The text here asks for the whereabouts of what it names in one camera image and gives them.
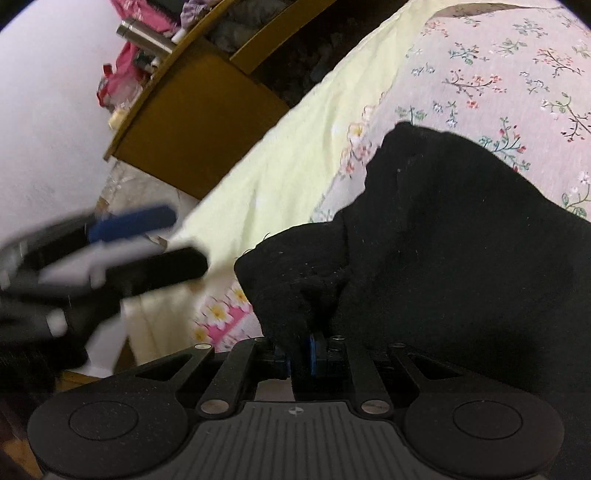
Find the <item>blue handle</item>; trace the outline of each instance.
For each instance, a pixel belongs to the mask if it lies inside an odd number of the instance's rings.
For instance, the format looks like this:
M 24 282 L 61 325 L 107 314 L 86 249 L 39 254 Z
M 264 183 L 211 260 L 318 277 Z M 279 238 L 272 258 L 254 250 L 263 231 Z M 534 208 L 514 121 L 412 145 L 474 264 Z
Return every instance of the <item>blue handle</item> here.
M 87 237 L 91 244 L 100 241 L 112 242 L 169 228 L 176 221 L 177 214 L 171 207 L 158 205 L 101 220 L 90 227 Z

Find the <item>screw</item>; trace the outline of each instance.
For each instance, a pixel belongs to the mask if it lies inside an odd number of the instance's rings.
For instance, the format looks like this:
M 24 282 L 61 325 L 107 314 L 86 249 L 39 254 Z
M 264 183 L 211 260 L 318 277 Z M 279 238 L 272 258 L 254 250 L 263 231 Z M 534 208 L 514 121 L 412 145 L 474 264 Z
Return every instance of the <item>screw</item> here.
M 213 400 L 204 401 L 201 404 L 201 411 L 208 415 L 219 415 L 230 410 L 230 404 L 225 400 L 214 398 Z
M 390 410 L 390 405 L 384 400 L 368 400 L 361 404 L 361 410 L 369 415 L 382 415 Z

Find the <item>round pad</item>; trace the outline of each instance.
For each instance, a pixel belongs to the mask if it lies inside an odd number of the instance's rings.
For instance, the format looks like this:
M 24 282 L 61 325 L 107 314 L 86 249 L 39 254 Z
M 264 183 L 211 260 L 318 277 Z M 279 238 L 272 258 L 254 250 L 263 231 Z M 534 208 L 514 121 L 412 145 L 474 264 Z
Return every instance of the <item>round pad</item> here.
M 464 403 L 456 408 L 453 423 L 474 438 L 500 440 L 516 434 L 523 420 L 519 412 L 509 405 L 481 400 Z
M 174 393 L 135 377 L 60 394 L 31 416 L 28 437 L 37 459 L 69 478 L 138 475 L 171 458 L 188 418 Z
M 501 480 L 539 473 L 560 450 L 562 421 L 539 398 L 507 390 L 421 393 L 407 410 L 405 436 L 419 457 L 451 476 Z
M 82 438 L 100 442 L 131 432 L 137 423 L 137 412 L 118 401 L 90 403 L 76 410 L 70 417 L 70 428 L 74 432 Z

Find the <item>black fabric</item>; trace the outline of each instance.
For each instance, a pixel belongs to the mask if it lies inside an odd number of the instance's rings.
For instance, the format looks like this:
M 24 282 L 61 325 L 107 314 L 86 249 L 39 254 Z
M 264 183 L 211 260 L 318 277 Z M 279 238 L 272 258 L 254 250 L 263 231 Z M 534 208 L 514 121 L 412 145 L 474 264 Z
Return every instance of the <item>black fabric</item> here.
M 540 395 L 566 425 L 553 478 L 591 468 L 591 225 L 484 148 L 398 124 L 362 193 L 293 227 L 235 271 L 265 336 L 309 377 L 310 332 L 405 342 Z

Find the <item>wooden cabinet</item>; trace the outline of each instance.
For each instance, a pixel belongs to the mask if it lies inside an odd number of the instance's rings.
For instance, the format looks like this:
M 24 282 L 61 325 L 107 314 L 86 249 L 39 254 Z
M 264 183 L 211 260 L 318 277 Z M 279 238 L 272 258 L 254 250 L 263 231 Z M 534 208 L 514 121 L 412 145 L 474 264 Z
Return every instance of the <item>wooden cabinet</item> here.
M 160 66 L 105 154 L 202 199 L 288 111 L 250 74 L 335 0 L 297 0 L 229 57 L 204 39 L 222 0 Z

